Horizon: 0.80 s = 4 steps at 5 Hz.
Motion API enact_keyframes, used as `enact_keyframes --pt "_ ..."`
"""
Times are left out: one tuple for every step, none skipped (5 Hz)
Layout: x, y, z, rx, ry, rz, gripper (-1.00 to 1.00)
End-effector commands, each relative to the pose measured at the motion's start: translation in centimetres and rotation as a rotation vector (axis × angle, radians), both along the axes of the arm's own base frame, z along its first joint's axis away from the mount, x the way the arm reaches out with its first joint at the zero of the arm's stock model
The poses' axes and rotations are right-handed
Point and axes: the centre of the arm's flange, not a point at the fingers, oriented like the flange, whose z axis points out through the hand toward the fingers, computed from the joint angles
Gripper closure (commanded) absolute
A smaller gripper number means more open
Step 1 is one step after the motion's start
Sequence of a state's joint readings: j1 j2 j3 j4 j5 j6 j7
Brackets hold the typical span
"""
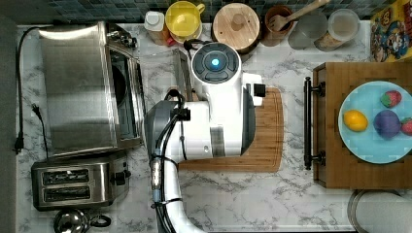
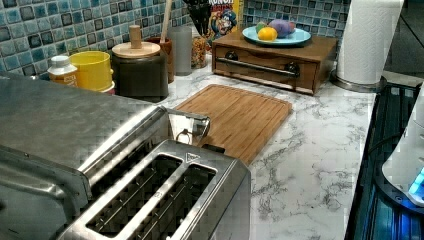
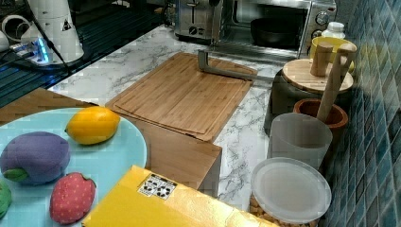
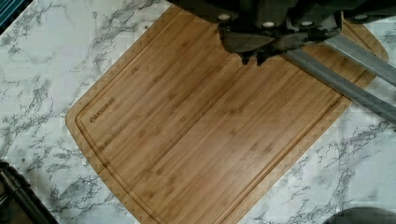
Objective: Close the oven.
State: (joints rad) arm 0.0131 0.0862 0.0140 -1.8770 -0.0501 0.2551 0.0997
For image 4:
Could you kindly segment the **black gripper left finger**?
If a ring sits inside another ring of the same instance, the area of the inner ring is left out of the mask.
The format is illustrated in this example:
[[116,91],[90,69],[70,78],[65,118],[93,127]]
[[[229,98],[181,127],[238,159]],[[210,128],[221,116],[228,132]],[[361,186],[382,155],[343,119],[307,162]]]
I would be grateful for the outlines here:
[[261,29],[244,17],[233,20],[229,14],[220,14],[218,22],[222,46],[226,51],[237,54],[243,65],[248,64],[259,48],[274,40],[273,37],[263,35]]

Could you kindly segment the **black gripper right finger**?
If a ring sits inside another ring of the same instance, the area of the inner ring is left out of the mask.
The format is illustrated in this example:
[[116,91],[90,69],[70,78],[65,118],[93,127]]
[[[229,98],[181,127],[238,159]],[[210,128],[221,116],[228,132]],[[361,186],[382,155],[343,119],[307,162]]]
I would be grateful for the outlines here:
[[319,25],[301,26],[297,31],[288,30],[285,34],[257,49],[255,53],[257,65],[261,66],[267,59],[289,50],[321,43],[339,35],[341,30],[340,13],[327,16]]

